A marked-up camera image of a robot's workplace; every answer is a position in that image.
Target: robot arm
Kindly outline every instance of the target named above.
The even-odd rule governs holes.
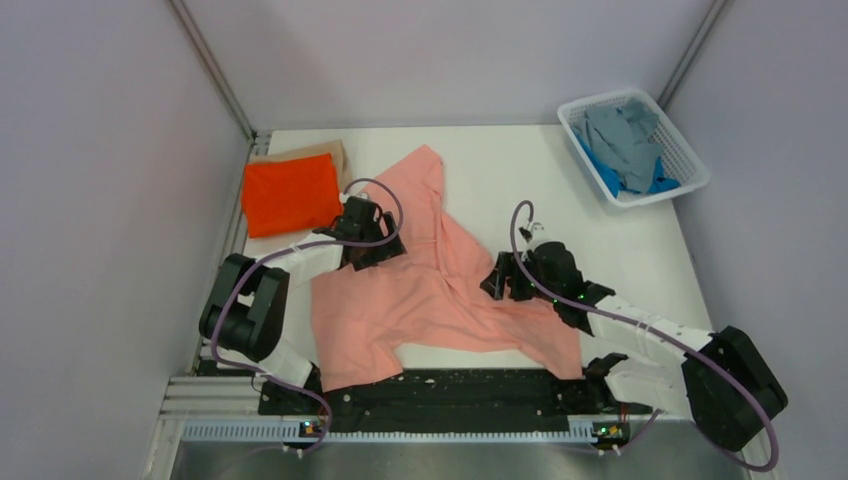
[[[240,298],[224,319],[218,337],[223,358],[253,362],[289,383],[302,385],[312,366],[281,337],[289,290],[348,264],[358,271],[406,253],[399,236],[379,247],[353,245],[383,240],[397,226],[391,212],[383,212],[377,203],[364,196],[343,195],[342,200],[344,212],[332,225],[314,230],[291,246],[292,253],[267,262],[251,275],[239,292],[251,301],[243,302]],[[298,248],[319,241],[327,244]],[[254,262],[236,253],[224,260],[200,318],[203,337],[211,339],[227,298]]]
[[[587,307],[615,312],[635,325],[580,310],[541,292],[519,269],[513,252],[501,252],[495,269],[480,284],[494,299],[539,297],[550,301],[564,323],[580,330],[581,358],[587,376],[603,377],[620,402],[640,403],[690,419],[713,441],[739,451],[762,428],[750,404],[724,379],[661,338],[647,326],[672,336],[716,362],[757,399],[769,418],[787,397],[750,338],[727,327],[719,333],[685,327],[636,307],[603,285],[583,279],[574,256],[551,240],[539,223],[519,229],[527,249],[521,262],[547,290]]]

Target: white wall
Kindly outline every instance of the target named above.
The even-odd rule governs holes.
[[[789,395],[788,478],[845,478],[848,3],[737,1],[670,108],[712,169],[677,203],[710,309]]]
[[[658,96],[710,0],[187,0],[257,128],[555,123]]]
[[[138,478],[239,137],[164,1],[0,3],[0,465]]]

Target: plastic laundry basket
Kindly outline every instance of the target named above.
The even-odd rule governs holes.
[[[657,130],[650,137],[650,141],[659,143],[663,146],[662,163],[665,169],[665,174],[669,178],[673,178],[680,182],[680,186],[667,192],[654,194],[637,194],[630,193],[624,190],[618,193],[618,197],[614,197],[607,188],[592,161],[586,155],[577,136],[572,131],[571,127],[583,118],[583,113],[587,108],[611,105],[613,107],[621,107],[631,98],[636,98],[642,101],[649,109],[659,116]],[[592,97],[583,98],[574,102],[566,103],[557,109],[559,121],[565,127],[568,135],[568,149],[575,160],[581,159],[578,163],[588,170],[588,173],[595,179],[597,187],[609,202],[617,207],[629,208],[638,205],[647,205],[649,203],[659,202],[674,198],[684,193],[689,193],[693,190],[703,187],[710,181],[710,172],[701,163],[701,159],[692,151],[692,147],[686,143],[683,135],[672,125],[671,120],[660,109],[657,102],[650,95],[638,89],[619,90]]]

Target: white table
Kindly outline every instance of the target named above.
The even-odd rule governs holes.
[[[374,177],[429,145],[444,159],[445,209],[493,255],[509,250],[512,211],[530,199],[536,220],[574,253],[585,278],[675,322],[711,328],[671,202],[608,211],[566,150],[561,126],[281,130],[268,153],[338,138],[354,178]],[[244,253],[261,257],[304,235],[248,239]],[[290,292],[283,336],[317,363],[309,296],[309,286]],[[405,368],[541,367],[517,350],[472,353],[407,344],[396,352]]]

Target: pink shirt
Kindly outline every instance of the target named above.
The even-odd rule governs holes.
[[[550,304],[495,301],[480,289],[494,262],[442,209],[442,172],[442,159],[422,146],[377,177],[403,205],[406,255],[313,280],[312,330],[325,391],[399,374],[394,349],[402,343],[518,349],[558,378],[582,376],[577,331]],[[376,186],[365,191],[397,220],[391,197]]]

